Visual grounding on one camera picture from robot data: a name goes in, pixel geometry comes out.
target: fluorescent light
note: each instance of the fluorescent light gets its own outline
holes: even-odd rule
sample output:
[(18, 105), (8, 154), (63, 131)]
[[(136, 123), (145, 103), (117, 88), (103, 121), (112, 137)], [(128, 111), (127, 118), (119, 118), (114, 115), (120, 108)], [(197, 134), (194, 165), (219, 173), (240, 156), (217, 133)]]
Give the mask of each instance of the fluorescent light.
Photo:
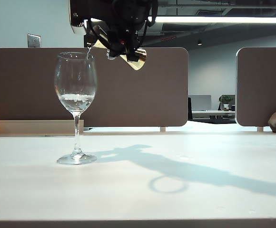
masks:
[(91, 18), (90, 20), (91, 20), (91, 21), (93, 21), (93, 22), (98, 22), (98, 21), (101, 21), (101, 20), (94, 19), (94, 18)]
[(276, 24), (276, 18), (254, 17), (156, 17), (159, 23), (264, 23)]

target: black cable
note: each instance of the black cable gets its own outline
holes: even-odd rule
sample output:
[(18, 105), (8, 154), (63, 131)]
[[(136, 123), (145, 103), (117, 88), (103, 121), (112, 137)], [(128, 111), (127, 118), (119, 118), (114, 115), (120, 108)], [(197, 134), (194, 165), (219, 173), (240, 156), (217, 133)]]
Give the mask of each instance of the black cable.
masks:
[(148, 20), (148, 26), (151, 27), (155, 24), (155, 19), (158, 14), (158, 0), (152, 0), (152, 21)]
[[(99, 35), (96, 33), (96, 31), (94, 30), (94, 28), (93, 28), (93, 26), (92, 26), (92, 24), (91, 24), (91, 20), (90, 20), (90, 19), (87, 19), (87, 23), (88, 23), (89, 28), (90, 28), (90, 30), (92, 31), (92, 33), (93, 33), (93, 34), (95, 35), (95, 37), (97, 37), (97, 39), (101, 42), (101, 40), (102, 40), (103, 38), (102, 38), (101, 36), (99, 36)], [(111, 51), (117, 53), (118, 56), (124, 54), (123, 51), (116, 51), (116, 50), (112, 49), (111, 46), (108, 46), (107, 44), (106, 44), (106, 45), (103, 44), (103, 45), (104, 45), (108, 50), (111, 50)]]
[(142, 35), (142, 37), (141, 37), (141, 39), (140, 39), (140, 41), (139, 41), (139, 47), (142, 46), (142, 43), (143, 43), (143, 41), (144, 41), (144, 37), (145, 37), (146, 34), (147, 34), (147, 28), (148, 28), (148, 23), (146, 22), (146, 24), (144, 25), (143, 35)]

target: electrical outlet plate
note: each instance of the electrical outlet plate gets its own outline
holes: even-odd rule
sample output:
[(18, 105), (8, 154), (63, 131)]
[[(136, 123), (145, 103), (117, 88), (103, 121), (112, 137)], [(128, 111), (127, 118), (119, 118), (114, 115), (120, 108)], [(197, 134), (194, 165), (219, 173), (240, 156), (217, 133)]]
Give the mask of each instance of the electrical outlet plate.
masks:
[(41, 36), (28, 34), (28, 47), (40, 48)]

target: glass base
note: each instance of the glass base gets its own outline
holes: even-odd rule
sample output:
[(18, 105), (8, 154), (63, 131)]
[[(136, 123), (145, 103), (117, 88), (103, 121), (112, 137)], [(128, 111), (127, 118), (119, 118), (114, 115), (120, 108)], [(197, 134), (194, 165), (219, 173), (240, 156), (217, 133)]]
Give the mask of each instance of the glass base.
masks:
[(94, 155), (90, 154), (77, 154), (77, 155), (72, 155), (68, 154), (65, 155), (57, 160), (57, 163), (64, 164), (64, 165), (83, 165), (83, 164), (88, 164), (92, 163), (95, 160), (97, 160), (97, 157)]

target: brown partition panel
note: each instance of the brown partition panel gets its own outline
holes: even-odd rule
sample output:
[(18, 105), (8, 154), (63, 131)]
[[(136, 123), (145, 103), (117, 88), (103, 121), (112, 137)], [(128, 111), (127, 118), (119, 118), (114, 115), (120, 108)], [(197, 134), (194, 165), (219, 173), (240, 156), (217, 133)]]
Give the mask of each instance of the brown partition panel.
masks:
[(276, 112), (276, 47), (246, 47), (237, 54), (236, 118), (242, 126), (268, 126)]
[[(146, 48), (143, 68), (121, 58), (96, 57), (98, 90), (82, 114), (85, 126), (181, 126), (187, 121), (188, 54), (183, 48)], [(0, 48), (0, 120), (71, 119), (53, 87), (56, 56), (85, 48)]]

